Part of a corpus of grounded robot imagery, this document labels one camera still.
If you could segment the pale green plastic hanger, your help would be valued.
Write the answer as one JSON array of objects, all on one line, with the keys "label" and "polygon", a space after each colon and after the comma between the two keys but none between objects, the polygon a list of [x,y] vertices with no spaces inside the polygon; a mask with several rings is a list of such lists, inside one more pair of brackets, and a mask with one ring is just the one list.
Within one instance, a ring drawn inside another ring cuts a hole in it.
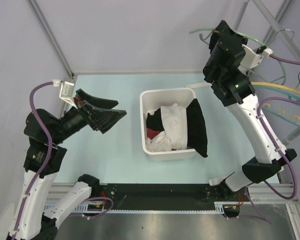
[{"label": "pale green plastic hanger", "polygon": [[[215,29],[215,28],[211,28],[211,27],[203,27],[203,28],[198,28],[198,29],[195,29],[195,30],[191,30],[191,31],[189,32],[189,34],[194,34],[194,33],[203,32],[203,31],[210,31],[210,33],[209,33],[206,37],[203,37],[203,34],[202,34],[202,33],[199,34],[200,40],[201,40],[203,43],[205,43],[206,45],[209,45],[209,43],[208,43],[206,40],[207,40],[208,38],[211,38],[214,29]],[[261,46],[267,46],[267,47],[269,48],[268,45],[266,45],[264,42],[262,42],[262,41],[256,39],[256,38],[253,37],[253,36],[246,35],[246,34],[243,34],[243,33],[240,33],[240,32],[237,32],[237,33],[243,35],[244,37],[247,37],[248,40],[252,40],[253,42],[255,42],[255,43],[257,43],[257,44],[259,45],[259,48],[257,48],[256,50],[253,50],[253,51],[256,52],[256,53],[260,53],[260,52],[261,52]],[[242,66],[240,66],[240,67],[241,67],[242,69],[245,69],[246,71],[248,71],[248,72],[250,72],[250,73],[256,75],[257,77],[259,77],[260,79],[264,80],[264,81],[267,82],[267,83],[275,84],[275,82],[277,82],[278,80],[283,79],[283,82],[282,82],[280,85],[284,86],[285,83],[286,83],[286,81],[287,81],[287,70],[286,70],[286,67],[284,66],[284,64],[283,64],[281,61],[277,60],[277,62],[279,63],[279,65],[280,65],[280,67],[281,67],[283,76],[281,76],[281,77],[279,77],[278,79],[275,79],[275,80],[273,80],[273,81],[271,81],[271,82],[265,80],[265,79],[262,78],[260,75],[258,75],[257,73],[255,73],[255,72],[252,70],[252,68],[251,68],[251,69],[247,69],[247,68],[242,67]]]}]

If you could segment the red tank top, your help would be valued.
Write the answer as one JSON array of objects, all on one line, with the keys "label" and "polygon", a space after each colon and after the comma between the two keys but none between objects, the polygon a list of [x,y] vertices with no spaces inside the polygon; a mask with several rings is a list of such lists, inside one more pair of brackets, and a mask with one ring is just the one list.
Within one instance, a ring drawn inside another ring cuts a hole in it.
[{"label": "red tank top", "polygon": [[176,151],[174,142],[165,131],[147,129],[146,147],[150,152]]}]

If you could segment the white tank top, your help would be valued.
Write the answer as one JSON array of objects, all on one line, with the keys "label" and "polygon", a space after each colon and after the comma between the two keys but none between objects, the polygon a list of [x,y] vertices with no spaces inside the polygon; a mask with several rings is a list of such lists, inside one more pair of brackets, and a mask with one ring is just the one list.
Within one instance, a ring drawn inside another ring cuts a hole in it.
[{"label": "white tank top", "polygon": [[184,107],[173,104],[161,106],[146,117],[146,129],[165,131],[176,151],[186,150],[188,144],[187,113]]}]

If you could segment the yellow plastic hanger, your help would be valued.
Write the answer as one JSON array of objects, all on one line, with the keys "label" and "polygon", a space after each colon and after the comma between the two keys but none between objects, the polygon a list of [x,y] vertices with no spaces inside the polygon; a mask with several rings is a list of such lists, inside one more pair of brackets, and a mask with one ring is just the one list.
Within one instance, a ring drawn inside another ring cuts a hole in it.
[{"label": "yellow plastic hanger", "polygon": [[[279,84],[275,84],[275,83],[267,83],[267,82],[252,82],[252,85],[255,88],[262,88],[262,89],[270,90],[270,91],[285,95],[287,97],[290,97],[291,99],[300,100],[300,90],[298,90],[296,88],[279,85]],[[263,109],[266,112],[271,113],[272,115],[279,117],[282,120],[285,120],[296,126],[300,125],[300,116],[299,115],[293,115],[290,118],[286,118],[285,117],[286,111],[284,109],[280,108],[277,111],[273,111],[271,109],[271,105],[267,102],[264,104]]]}]

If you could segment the teal plastic hanger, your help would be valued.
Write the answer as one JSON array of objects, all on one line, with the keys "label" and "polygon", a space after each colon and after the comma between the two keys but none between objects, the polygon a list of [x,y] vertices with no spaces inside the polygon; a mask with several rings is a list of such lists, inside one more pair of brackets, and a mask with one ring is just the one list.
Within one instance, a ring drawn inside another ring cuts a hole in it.
[{"label": "teal plastic hanger", "polygon": [[[300,90],[300,76],[297,78],[297,83],[295,86],[293,86],[291,84],[289,85],[286,83],[284,84],[284,86]],[[289,119],[293,115],[300,116],[300,100],[295,100],[295,99],[285,96],[281,93],[271,91],[268,89],[263,89],[263,88],[257,87],[257,90],[259,90],[262,94],[264,94],[264,96],[262,98],[266,99],[265,103],[269,103],[271,106],[271,109],[274,112],[276,112],[278,109],[285,110],[285,117],[287,119]]]}]

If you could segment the black tank top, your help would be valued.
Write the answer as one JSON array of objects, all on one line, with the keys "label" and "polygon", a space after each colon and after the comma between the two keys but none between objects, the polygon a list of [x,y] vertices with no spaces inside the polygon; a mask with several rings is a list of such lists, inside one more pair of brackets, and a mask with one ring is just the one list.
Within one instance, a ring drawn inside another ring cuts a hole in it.
[{"label": "black tank top", "polygon": [[185,109],[187,119],[187,149],[194,149],[199,155],[206,158],[208,156],[208,137],[201,106],[195,98]]}]

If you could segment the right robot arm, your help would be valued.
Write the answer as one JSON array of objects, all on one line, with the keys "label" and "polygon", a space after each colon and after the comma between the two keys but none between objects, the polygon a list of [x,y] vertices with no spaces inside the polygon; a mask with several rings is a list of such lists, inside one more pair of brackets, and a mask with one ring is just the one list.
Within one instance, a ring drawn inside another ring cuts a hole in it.
[{"label": "right robot arm", "polygon": [[239,122],[252,145],[255,156],[229,176],[210,179],[210,186],[220,188],[221,196],[232,201],[239,190],[264,182],[284,166],[291,167],[297,154],[277,138],[262,111],[255,88],[242,68],[253,69],[273,51],[262,45],[257,51],[247,46],[248,38],[221,20],[209,41],[210,57],[202,72],[204,81]]}]

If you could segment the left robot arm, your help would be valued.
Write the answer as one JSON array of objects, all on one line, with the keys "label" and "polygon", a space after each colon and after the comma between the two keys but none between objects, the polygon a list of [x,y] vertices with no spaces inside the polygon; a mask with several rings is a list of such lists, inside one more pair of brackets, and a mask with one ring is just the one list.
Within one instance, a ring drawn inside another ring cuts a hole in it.
[{"label": "left robot arm", "polygon": [[52,240],[62,222],[86,200],[106,201],[101,195],[100,180],[87,173],[51,210],[45,209],[53,181],[60,171],[67,149],[60,145],[86,126],[102,134],[108,132],[127,112],[115,107],[118,101],[93,97],[82,89],[75,92],[72,107],[60,118],[34,106],[26,118],[24,134],[29,148],[24,161],[23,193],[10,227],[8,240]]}]

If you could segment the white plastic basket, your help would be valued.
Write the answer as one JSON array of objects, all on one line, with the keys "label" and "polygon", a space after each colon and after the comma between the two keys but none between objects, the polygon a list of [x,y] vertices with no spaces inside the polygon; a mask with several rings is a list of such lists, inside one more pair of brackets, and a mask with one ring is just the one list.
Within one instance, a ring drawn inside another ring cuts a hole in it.
[{"label": "white plastic basket", "polygon": [[179,107],[186,108],[195,98],[196,94],[194,90],[187,87],[146,90],[140,94],[139,109],[142,149],[152,161],[183,160],[196,156],[197,152],[193,148],[173,151],[149,151],[147,147],[148,136],[146,126],[146,118],[149,112],[154,112],[161,106],[170,107],[173,104],[178,104]]}]

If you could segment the metal clothes rack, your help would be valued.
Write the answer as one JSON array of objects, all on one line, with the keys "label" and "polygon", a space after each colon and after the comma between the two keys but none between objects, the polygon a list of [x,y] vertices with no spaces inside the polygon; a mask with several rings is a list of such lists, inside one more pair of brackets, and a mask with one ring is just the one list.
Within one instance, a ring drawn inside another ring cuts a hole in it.
[{"label": "metal clothes rack", "polygon": [[[279,12],[279,8],[283,5],[284,1],[262,0],[274,17]],[[197,4],[196,7],[192,7],[191,11],[187,13],[186,18],[184,18],[185,31],[189,32],[203,27],[212,28],[217,26],[220,20],[227,21],[233,27],[243,0],[199,0],[198,2],[199,5]],[[295,32],[295,36],[291,41],[300,50],[300,0],[292,0],[279,22],[284,29],[291,29]],[[269,28],[270,24],[251,0],[243,15],[238,31],[262,40],[266,39]],[[276,35],[270,48],[274,50],[274,53],[278,57],[298,61],[279,38],[279,34]],[[195,70],[199,70],[200,67],[202,71],[209,54],[208,47],[204,47],[204,43],[199,43],[198,35],[199,33],[193,33],[188,36],[189,41],[191,40],[189,44],[193,52],[191,67]],[[287,71],[286,84],[295,86],[300,66],[288,63],[284,65]],[[276,63],[275,59],[270,58],[264,60],[253,71],[268,82],[274,81],[283,75],[279,63]],[[210,87],[204,87],[201,89],[197,88],[194,91],[202,107],[208,128],[208,158],[202,158],[203,162],[195,164],[198,166],[194,167],[195,170],[193,170],[191,176],[196,176],[195,179],[200,182],[208,183],[209,179],[224,177],[239,170],[242,164],[253,157],[254,151],[236,118],[222,105],[220,100],[213,94],[213,90]],[[264,94],[257,90],[257,88],[256,92],[259,100],[264,100]],[[269,112],[265,114],[271,127],[276,135],[280,137],[281,141],[297,128],[292,123],[288,123]],[[294,148],[298,154],[297,158],[292,161],[292,165],[300,185],[300,136],[293,140],[288,147]]]}]

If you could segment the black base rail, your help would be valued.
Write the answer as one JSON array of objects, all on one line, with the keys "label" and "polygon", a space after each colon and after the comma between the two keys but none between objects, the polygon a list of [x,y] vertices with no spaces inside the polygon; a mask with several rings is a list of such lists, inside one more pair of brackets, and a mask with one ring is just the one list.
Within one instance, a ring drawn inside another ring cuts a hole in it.
[{"label": "black base rail", "polygon": [[184,206],[186,209],[206,207],[215,202],[239,202],[240,190],[224,192],[209,184],[109,183],[100,186],[100,193],[113,201],[114,207],[157,206],[164,209]]}]

